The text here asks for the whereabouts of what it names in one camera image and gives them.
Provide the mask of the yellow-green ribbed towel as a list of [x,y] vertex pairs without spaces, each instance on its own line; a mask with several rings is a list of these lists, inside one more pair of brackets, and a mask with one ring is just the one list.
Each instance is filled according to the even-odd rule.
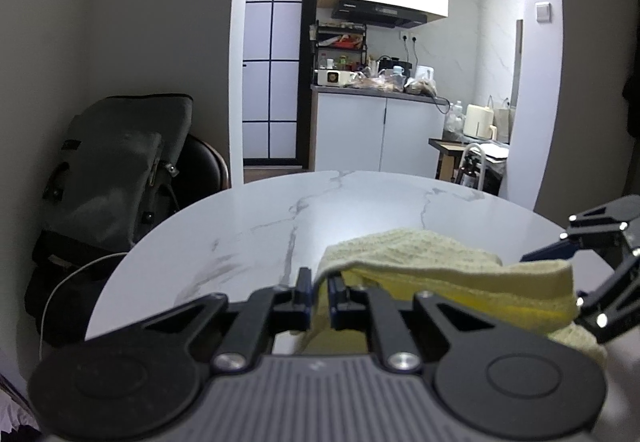
[[396,228],[345,240],[324,252],[316,281],[311,328],[300,337],[300,354],[363,353],[361,332],[330,326],[328,277],[340,272],[346,285],[381,287],[402,301],[427,290],[565,344],[605,366],[608,354],[596,337],[576,324],[573,267],[566,260],[504,264],[496,254],[464,246],[432,231]]

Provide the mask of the dark wooden chair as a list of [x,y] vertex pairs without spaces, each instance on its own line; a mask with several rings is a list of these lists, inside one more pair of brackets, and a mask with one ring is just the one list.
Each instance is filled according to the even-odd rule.
[[176,169],[177,174],[169,186],[177,210],[230,188],[229,168],[224,158],[193,134],[184,141]]

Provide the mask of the wooden side cart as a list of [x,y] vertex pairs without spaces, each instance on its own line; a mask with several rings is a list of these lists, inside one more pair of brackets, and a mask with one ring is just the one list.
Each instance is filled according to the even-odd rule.
[[428,144],[438,151],[437,180],[499,195],[509,156],[506,144],[444,139],[429,139]]

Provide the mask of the cream electric kettle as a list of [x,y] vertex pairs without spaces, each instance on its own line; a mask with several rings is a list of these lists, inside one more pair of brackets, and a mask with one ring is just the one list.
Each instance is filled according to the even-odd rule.
[[494,125],[495,112],[489,106],[470,104],[466,109],[463,134],[473,139],[497,139],[497,127]]

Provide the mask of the white lower kitchen cabinet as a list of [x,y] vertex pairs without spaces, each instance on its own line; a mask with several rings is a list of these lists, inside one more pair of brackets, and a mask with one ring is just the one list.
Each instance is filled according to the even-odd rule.
[[443,98],[314,87],[309,169],[379,171],[434,179],[449,110]]

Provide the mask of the dark green backpack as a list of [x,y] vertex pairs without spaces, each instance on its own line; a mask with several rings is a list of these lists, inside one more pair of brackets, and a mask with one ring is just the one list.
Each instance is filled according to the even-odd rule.
[[169,218],[192,105],[180,93],[115,95],[75,116],[43,192],[43,231],[126,251]]

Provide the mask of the white small countertop appliance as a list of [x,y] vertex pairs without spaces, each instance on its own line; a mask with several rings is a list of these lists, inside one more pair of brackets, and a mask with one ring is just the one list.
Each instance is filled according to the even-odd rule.
[[322,87],[346,87],[356,79],[354,72],[348,70],[318,69],[316,81]]

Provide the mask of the white electric kettle on counter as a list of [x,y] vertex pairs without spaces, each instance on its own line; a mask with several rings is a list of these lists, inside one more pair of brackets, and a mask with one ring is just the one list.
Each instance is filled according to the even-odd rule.
[[435,79],[435,69],[431,66],[418,65],[414,72],[416,80],[433,81]]

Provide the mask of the black spice rack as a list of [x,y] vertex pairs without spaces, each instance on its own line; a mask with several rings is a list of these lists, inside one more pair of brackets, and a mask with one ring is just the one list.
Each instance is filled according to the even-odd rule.
[[367,26],[316,20],[309,28],[314,69],[359,72],[367,64]]

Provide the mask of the black range hood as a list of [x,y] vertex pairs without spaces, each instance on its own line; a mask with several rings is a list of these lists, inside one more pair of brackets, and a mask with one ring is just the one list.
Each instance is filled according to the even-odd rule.
[[362,0],[338,0],[332,10],[334,20],[385,28],[415,28],[428,23],[426,13]]

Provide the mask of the black-framed glass door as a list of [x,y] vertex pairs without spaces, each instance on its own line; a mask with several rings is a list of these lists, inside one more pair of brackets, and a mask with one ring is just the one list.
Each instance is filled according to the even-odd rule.
[[312,44],[318,0],[245,0],[243,160],[248,166],[309,164]]

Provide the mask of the white wall light switch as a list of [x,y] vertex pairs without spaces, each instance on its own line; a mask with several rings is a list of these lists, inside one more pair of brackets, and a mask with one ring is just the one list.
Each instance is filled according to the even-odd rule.
[[552,6],[550,2],[541,1],[535,3],[535,20],[540,24],[552,21]]

